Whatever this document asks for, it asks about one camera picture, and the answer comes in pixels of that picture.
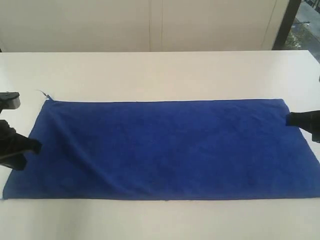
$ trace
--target white cabinet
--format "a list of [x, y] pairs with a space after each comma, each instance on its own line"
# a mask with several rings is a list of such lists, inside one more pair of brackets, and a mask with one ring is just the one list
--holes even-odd
[[288, 0], [2, 0], [4, 52], [268, 50]]

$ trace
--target cloth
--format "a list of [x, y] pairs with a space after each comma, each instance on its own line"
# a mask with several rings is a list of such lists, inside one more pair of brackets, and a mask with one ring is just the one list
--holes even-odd
[[4, 199], [320, 197], [320, 164], [282, 99], [47, 100]]

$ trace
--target blue towel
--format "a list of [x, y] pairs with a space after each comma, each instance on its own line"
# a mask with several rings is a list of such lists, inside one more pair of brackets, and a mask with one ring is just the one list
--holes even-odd
[[238, 200], [320, 197], [320, 164], [282, 99], [47, 100], [40, 155], [4, 199]]

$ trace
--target table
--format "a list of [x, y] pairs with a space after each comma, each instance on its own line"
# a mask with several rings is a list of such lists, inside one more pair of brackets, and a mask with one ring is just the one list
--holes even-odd
[[[283, 98], [291, 111], [320, 109], [320, 65], [308, 51], [1, 53], [4, 110], [28, 135], [45, 100], [82, 102]], [[311, 142], [320, 159], [320, 144]], [[9, 175], [0, 167], [0, 189]], [[5, 240], [319, 239], [320, 200], [1, 200]]]

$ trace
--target microfiber towel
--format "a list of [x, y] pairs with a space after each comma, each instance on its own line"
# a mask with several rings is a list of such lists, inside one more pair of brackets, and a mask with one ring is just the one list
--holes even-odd
[[48, 99], [4, 199], [239, 200], [320, 197], [320, 164], [282, 99]]

